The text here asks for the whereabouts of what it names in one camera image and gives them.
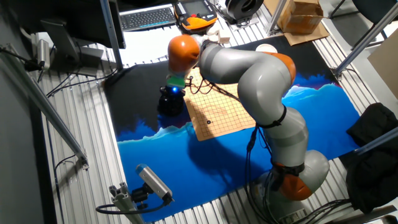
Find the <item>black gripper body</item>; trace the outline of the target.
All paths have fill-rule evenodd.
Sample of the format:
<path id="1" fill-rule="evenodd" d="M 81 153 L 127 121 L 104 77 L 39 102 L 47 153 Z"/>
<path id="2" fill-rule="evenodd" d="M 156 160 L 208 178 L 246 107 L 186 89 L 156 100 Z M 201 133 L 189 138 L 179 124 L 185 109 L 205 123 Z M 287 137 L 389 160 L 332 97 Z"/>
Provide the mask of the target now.
<path id="1" fill-rule="evenodd" d="M 185 90 L 176 86 L 162 86 L 160 93 L 163 100 L 177 100 L 185 96 Z"/>

